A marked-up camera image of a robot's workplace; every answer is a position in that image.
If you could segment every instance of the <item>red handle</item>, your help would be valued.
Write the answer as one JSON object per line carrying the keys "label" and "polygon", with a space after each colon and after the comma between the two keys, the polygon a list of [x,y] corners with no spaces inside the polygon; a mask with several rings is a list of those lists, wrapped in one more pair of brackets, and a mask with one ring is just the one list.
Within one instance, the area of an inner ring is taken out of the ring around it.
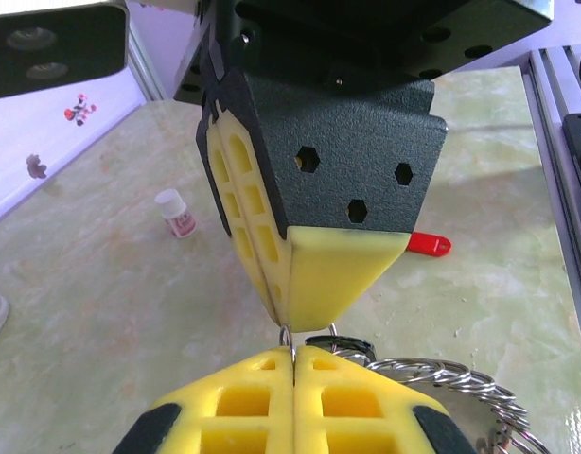
{"label": "red handle", "polygon": [[450,252],[452,243],[448,238],[440,235],[422,234],[414,232],[408,242],[407,251],[411,253],[423,253],[432,257],[443,257]]}

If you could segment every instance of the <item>white bottle cap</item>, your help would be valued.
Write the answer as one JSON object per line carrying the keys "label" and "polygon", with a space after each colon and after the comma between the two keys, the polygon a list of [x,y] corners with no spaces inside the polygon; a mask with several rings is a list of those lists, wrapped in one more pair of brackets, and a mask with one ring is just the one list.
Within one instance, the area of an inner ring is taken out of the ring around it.
{"label": "white bottle cap", "polygon": [[187,209],[187,205],[175,189],[162,191],[154,201],[160,205],[160,213],[164,219],[177,218]]}

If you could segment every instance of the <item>tabletop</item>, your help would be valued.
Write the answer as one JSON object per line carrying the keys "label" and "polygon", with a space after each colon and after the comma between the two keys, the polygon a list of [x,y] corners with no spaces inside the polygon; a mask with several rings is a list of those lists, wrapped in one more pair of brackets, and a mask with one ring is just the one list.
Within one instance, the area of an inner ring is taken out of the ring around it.
{"label": "tabletop", "polygon": [[[417,230],[453,249],[405,253],[338,329],[494,376],[553,453],[580,454],[581,335],[519,69],[445,75],[431,111],[449,137]],[[139,109],[0,222],[0,454],[111,452],[156,398],[276,346],[204,177],[200,115]],[[191,237],[159,217],[168,187]]]}

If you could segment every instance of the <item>hexagonal hole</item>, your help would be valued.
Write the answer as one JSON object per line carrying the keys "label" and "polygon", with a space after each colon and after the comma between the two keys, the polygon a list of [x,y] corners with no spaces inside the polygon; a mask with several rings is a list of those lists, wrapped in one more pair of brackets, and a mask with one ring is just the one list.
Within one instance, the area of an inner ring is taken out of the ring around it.
{"label": "hexagonal hole", "polygon": [[320,157],[314,147],[301,147],[294,158],[302,172],[313,173],[320,165]]}
{"label": "hexagonal hole", "polygon": [[352,224],[362,224],[366,219],[366,215],[368,214],[366,203],[360,199],[352,200],[347,205],[345,212],[347,213],[347,217]]}
{"label": "hexagonal hole", "polygon": [[394,175],[396,175],[397,183],[400,186],[408,186],[414,176],[413,170],[406,163],[398,164],[396,170],[394,171]]}

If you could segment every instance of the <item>yellow gripper pad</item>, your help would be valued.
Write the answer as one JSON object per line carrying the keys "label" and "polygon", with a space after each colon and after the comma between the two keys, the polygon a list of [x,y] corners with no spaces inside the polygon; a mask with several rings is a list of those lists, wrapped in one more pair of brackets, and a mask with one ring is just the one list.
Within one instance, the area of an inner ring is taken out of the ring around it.
{"label": "yellow gripper pad", "polygon": [[158,400],[114,454],[475,454],[430,397],[317,347],[279,347]]}
{"label": "yellow gripper pad", "polygon": [[[211,118],[206,147],[234,248],[277,324],[293,332],[326,328],[405,251],[410,233],[352,228],[352,219],[368,216],[361,200],[339,201],[346,228],[289,225],[283,231],[251,136],[230,111],[219,110],[217,122]],[[297,173],[312,158],[294,157]],[[326,163],[320,166],[326,172]],[[308,182],[298,184],[308,190]]]}

